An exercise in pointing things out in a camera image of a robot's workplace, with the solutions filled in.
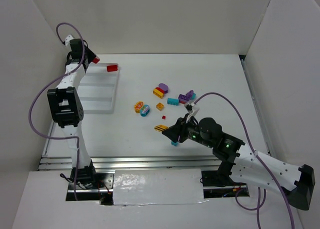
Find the small teal lego brick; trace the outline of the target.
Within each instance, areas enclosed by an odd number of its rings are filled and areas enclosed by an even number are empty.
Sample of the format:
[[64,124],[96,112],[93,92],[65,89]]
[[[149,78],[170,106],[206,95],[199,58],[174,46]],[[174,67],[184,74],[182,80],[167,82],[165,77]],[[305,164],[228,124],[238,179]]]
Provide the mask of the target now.
[[179,145],[179,142],[174,142],[174,141],[171,141],[171,145],[172,145],[172,146],[175,146],[175,147],[177,147],[177,146]]

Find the yellow striped lego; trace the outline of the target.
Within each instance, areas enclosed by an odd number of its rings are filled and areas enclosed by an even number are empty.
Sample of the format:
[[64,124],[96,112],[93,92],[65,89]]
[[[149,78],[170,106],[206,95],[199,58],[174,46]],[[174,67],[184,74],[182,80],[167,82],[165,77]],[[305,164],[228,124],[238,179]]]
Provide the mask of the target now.
[[165,125],[163,125],[163,124],[159,124],[159,125],[156,125],[156,126],[154,127],[154,129],[155,129],[156,131],[158,131],[158,132],[163,132],[163,131],[167,130],[168,128],[169,128],[168,126],[165,126]]

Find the red rectangular lego brick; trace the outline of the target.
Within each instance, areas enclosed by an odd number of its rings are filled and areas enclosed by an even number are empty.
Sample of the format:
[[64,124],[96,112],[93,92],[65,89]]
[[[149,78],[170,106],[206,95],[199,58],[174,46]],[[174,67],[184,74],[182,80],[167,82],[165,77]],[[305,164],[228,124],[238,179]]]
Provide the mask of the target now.
[[118,71],[119,66],[117,64],[110,64],[106,66],[106,71],[107,72],[116,72]]

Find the small yellow square lego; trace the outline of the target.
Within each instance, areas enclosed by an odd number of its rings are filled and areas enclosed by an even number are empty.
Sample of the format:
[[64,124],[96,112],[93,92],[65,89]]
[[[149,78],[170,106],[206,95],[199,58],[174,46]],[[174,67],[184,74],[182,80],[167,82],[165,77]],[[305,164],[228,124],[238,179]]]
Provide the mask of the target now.
[[164,109],[164,105],[161,103],[161,102],[159,102],[157,105],[156,105],[156,109],[157,110],[159,110],[159,111],[162,111],[163,109]]

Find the red rounded picture lego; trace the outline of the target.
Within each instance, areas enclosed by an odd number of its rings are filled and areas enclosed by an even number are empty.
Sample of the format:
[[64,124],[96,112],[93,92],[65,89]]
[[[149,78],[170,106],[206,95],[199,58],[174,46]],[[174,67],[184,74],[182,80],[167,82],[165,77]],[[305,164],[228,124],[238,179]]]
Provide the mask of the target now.
[[100,61],[100,58],[99,57],[95,57],[92,62],[94,64],[97,64],[99,61]]

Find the yellow butterfly lego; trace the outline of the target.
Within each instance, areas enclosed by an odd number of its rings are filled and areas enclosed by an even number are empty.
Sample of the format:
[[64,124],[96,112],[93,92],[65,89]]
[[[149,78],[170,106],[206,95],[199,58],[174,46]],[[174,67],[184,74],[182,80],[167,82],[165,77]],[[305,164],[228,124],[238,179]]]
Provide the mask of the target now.
[[144,106],[144,102],[143,101],[138,101],[135,105],[134,105],[134,111],[135,113],[139,113],[141,108]]

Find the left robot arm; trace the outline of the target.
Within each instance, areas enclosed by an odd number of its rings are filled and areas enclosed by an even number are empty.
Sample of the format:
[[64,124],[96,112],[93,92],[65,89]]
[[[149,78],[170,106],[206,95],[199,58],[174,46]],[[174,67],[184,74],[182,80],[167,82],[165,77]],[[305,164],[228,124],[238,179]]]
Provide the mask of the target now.
[[72,170],[67,180],[88,189],[97,184],[97,173],[83,138],[85,113],[77,89],[95,54],[80,39],[69,39],[65,44],[70,46],[65,64],[66,76],[56,88],[47,91],[47,98],[52,119],[62,129],[71,151]]

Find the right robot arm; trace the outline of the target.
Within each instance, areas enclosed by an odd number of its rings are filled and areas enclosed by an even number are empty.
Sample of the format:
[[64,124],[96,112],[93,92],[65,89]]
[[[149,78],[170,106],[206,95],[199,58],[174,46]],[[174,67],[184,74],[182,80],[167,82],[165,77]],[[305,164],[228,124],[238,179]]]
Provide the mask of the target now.
[[239,138],[223,132],[213,118],[200,122],[179,118],[175,125],[161,132],[174,143],[192,140],[212,150],[220,161],[213,180],[219,186],[247,184],[285,196],[289,205],[307,211],[315,187],[314,169],[309,165],[292,165],[267,154],[253,151]]

